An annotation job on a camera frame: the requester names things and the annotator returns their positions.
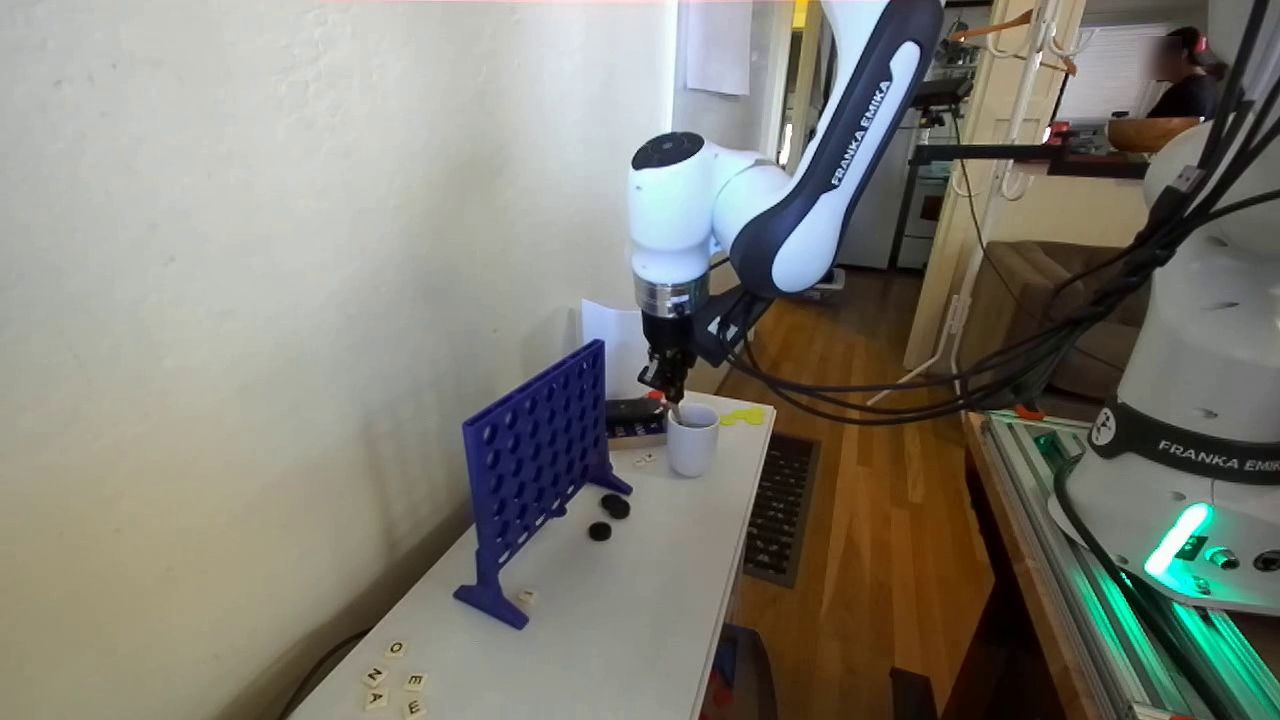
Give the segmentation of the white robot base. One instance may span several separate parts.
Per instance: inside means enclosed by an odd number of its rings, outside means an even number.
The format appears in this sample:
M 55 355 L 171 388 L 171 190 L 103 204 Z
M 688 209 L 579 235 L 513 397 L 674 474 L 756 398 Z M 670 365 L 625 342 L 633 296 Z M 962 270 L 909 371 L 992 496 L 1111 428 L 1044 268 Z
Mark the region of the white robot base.
M 1179 605 L 1280 612 L 1280 147 L 1231 147 L 1225 214 L 1153 270 L 1114 398 L 1053 499 L 1076 543 Z

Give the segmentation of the white franka robot arm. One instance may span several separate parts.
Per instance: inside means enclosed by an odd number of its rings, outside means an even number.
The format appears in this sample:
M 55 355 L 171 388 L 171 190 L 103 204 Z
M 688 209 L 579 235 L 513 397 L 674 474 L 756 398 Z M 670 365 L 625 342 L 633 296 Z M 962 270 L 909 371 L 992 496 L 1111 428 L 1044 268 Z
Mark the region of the white franka robot arm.
M 837 260 L 943 28 L 940 0 L 820 0 L 833 94 L 793 168 L 699 130 L 648 137 L 626 161 L 626 268 L 648 358 L 641 385 L 682 398 L 694 358 L 722 365 L 780 296 Z

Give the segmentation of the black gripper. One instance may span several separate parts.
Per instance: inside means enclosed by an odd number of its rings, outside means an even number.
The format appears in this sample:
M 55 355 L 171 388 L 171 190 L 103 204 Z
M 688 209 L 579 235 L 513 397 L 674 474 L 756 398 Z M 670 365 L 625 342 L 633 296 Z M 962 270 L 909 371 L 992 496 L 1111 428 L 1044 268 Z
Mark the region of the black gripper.
M 690 321 L 688 315 L 641 315 L 648 365 L 636 371 L 648 398 L 681 403 L 688 397 L 688 375 L 694 365 Z

